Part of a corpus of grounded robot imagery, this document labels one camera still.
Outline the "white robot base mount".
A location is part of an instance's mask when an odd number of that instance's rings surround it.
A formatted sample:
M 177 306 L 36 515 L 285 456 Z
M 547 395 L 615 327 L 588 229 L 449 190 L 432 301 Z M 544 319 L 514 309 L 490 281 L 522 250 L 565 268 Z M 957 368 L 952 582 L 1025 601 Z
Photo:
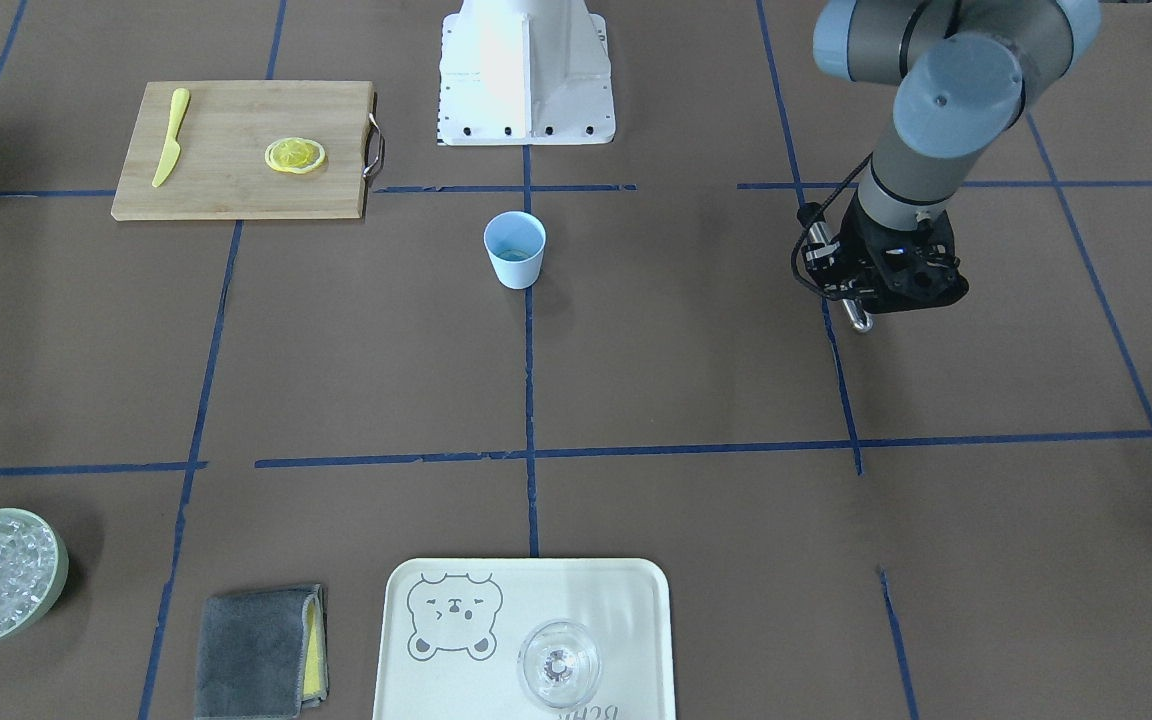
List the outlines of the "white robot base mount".
M 617 132 L 607 23 L 584 1 L 465 1 L 440 32 L 435 141 L 602 145 Z

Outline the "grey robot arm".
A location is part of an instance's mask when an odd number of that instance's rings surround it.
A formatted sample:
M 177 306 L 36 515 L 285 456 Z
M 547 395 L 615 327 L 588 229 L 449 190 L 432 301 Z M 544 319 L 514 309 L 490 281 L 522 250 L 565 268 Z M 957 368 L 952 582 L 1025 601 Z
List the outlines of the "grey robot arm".
M 890 122 L 850 181 L 835 237 L 809 202 L 794 274 L 867 313 L 948 306 L 969 290 L 947 209 L 996 137 L 1100 32 L 1097 1 L 829 1 L 813 31 L 828 76 L 895 88 Z

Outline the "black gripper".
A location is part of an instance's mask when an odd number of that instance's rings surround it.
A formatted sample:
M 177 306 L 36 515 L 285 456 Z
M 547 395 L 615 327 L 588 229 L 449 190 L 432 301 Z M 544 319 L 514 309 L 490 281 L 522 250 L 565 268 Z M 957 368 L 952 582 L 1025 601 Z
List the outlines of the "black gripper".
M 804 243 L 803 265 L 831 302 L 957 300 L 954 229 L 946 213 L 914 232 L 895 232 L 851 205 L 841 232 Z

